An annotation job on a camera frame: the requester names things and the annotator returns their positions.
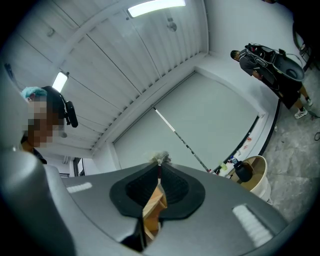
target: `sneaker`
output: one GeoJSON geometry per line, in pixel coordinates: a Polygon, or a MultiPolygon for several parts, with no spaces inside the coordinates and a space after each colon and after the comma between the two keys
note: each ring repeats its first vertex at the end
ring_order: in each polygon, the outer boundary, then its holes
{"type": "Polygon", "coordinates": [[[303,108],[303,111],[300,111],[300,109],[298,110],[298,112],[296,114],[294,114],[295,119],[299,119],[302,118],[304,116],[306,116],[308,114],[308,111],[303,108]]]}
{"type": "Polygon", "coordinates": [[[308,102],[309,107],[311,107],[312,104],[313,104],[312,100],[309,98],[309,99],[307,100],[307,102],[308,102]]]}

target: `black headset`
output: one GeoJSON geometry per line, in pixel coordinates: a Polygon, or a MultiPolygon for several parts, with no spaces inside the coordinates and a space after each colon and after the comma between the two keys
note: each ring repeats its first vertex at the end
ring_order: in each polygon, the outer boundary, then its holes
{"type": "Polygon", "coordinates": [[[60,97],[65,105],[64,118],[66,120],[66,125],[72,125],[72,127],[76,128],[78,126],[78,120],[75,112],[74,104],[71,101],[66,101],[61,93],[60,97]]]}

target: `black cable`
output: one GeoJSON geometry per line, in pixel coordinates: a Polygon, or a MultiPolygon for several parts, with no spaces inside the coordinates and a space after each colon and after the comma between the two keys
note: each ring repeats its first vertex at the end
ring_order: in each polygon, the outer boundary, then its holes
{"type": "Polygon", "coordinates": [[[311,110],[308,111],[308,113],[313,117],[313,118],[320,118],[316,113],[312,112],[311,110]]]}
{"type": "Polygon", "coordinates": [[[320,136],[317,137],[317,135],[320,135],[320,132],[317,132],[315,135],[314,135],[314,140],[317,142],[318,140],[320,140],[320,136]]]}

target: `leg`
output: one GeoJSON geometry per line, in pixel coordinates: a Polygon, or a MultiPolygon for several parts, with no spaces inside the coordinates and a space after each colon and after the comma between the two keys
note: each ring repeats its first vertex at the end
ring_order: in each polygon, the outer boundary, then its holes
{"type": "Polygon", "coordinates": [[[302,105],[302,102],[299,98],[294,103],[294,106],[299,109],[298,112],[294,115],[295,119],[302,118],[308,114],[308,111],[304,108],[304,106],[302,105]]]}
{"type": "Polygon", "coordinates": [[[309,95],[307,93],[307,90],[306,88],[302,85],[302,87],[300,88],[299,92],[305,97],[305,98],[308,98],[309,95]]]}
{"type": "Polygon", "coordinates": [[[306,88],[302,85],[299,92],[305,97],[306,101],[308,102],[308,105],[311,107],[313,102],[312,100],[309,98],[309,95],[307,93],[306,88]]]}
{"type": "Polygon", "coordinates": [[[304,105],[302,105],[301,100],[298,98],[298,100],[294,103],[294,106],[297,107],[298,109],[302,109],[304,105]]]}

